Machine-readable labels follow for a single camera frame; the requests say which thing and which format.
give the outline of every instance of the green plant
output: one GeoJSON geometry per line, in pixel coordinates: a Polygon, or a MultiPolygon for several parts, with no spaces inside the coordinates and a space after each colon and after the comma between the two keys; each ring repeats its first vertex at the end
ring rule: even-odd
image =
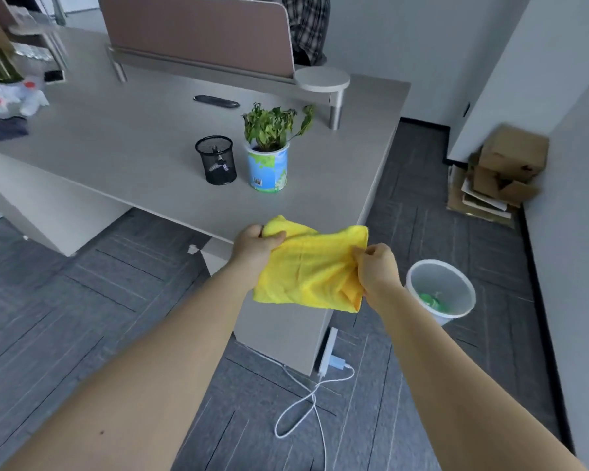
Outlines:
{"type": "Polygon", "coordinates": [[[305,134],[312,124],[314,106],[312,104],[305,106],[303,113],[305,117],[299,132],[288,138],[288,132],[292,133],[293,131],[296,110],[281,110],[281,107],[266,110],[262,109],[262,104],[254,102],[253,109],[242,116],[244,118],[244,138],[249,144],[256,141],[258,145],[254,150],[258,152],[275,152],[283,149],[286,143],[297,135],[305,134]]]}

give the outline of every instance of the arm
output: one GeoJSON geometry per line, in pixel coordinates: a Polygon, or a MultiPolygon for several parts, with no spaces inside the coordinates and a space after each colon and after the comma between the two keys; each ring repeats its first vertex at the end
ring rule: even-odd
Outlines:
{"type": "Polygon", "coordinates": [[[357,250],[443,471],[583,471],[584,466],[462,351],[400,283],[387,245],[357,250]]]}
{"type": "Polygon", "coordinates": [[[243,230],[229,263],[66,400],[1,468],[169,470],[236,324],[285,234],[243,230]]]}

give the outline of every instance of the pen holder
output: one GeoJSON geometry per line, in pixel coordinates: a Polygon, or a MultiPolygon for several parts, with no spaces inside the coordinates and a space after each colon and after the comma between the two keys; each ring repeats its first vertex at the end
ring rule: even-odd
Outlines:
{"type": "Polygon", "coordinates": [[[199,140],[196,151],[201,154],[205,180],[212,185],[226,185],[236,179],[234,143],[228,137],[211,135],[199,140]]]}

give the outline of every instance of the person's left hand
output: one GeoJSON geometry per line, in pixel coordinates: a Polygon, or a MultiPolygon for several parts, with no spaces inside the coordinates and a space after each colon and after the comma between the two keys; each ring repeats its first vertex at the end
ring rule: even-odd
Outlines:
{"type": "Polygon", "coordinates": [[[260,237],[261,225],[250,225],[238,233],[229,265],[241,270],[242,281],[250,291],[258,284],[260,273],[268,264],[271,251],[286,239],[282,231],[269,237],[260,237]]]}

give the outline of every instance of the gray carpet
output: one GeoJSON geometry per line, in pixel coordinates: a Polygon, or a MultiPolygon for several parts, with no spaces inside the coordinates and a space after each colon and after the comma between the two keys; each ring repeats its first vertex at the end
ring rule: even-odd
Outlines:
{"type": "MultiPolygon", "coordinates": [[[[402,275],[414,261],[436,258],[470,277],[477,307],[445,329],[558,435],[521,237],[446,210],[444,149],[445,134],[400,123],[369,215],[371,241],[392,245],[402,275]]],[[[208,277],[200,255],[186,253],[206,240],[131,210],[66,258],[0,220],[0,463],[81,380],[208,277]]],[[[375,312],[366,304],[357,315],[337,312],[332,325],[340,330],[335,354],[356,375],[319,392],[328,469],[439,469],[375,312]]],[[[303,395],[279,367],[232,339],[174,469],[322,469],[315,420],[285,440],[273,437],[275,419],[303,395]]]]}

